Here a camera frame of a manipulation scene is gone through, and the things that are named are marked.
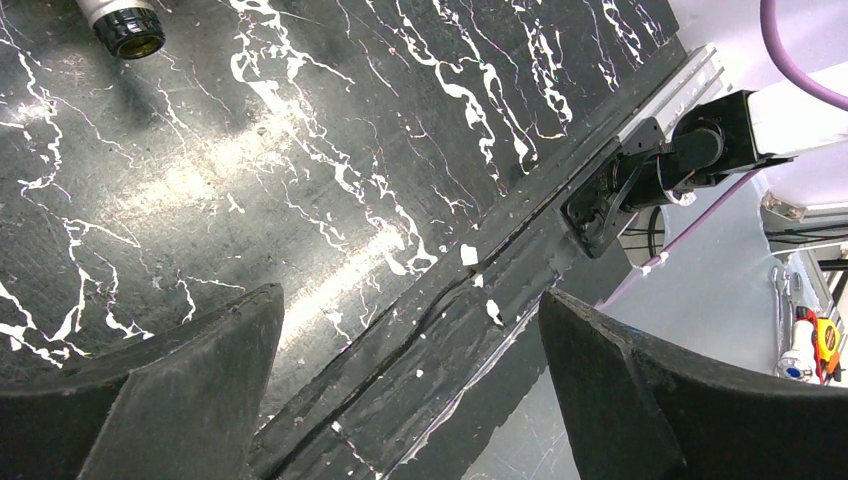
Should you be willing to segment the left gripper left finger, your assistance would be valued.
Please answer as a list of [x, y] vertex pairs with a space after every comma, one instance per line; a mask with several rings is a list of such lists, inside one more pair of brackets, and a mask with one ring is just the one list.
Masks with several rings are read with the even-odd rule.
[[150, 339], [1, 388], [5, 479], [247, 479], [284, 323], [266, 284]]

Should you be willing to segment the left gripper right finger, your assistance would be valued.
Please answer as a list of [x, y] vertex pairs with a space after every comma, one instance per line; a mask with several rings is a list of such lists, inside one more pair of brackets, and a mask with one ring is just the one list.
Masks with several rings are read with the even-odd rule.
[[538, 325], [583, 479], [843, 479], [847, 392], [700, 355], [558, 289]]

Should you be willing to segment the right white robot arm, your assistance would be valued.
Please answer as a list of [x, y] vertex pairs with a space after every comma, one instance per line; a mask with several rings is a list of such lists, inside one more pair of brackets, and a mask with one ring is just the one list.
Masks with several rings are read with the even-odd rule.
[[566, 224], [583, 251], [598, 258], [630, 214], [845, 142], [847, 97], [830, 86], [846, 72], [839, 64], [761, 90], [728, 93], [694, 106], [669, 133], [658, 119], [643, 120], [562, 205]]

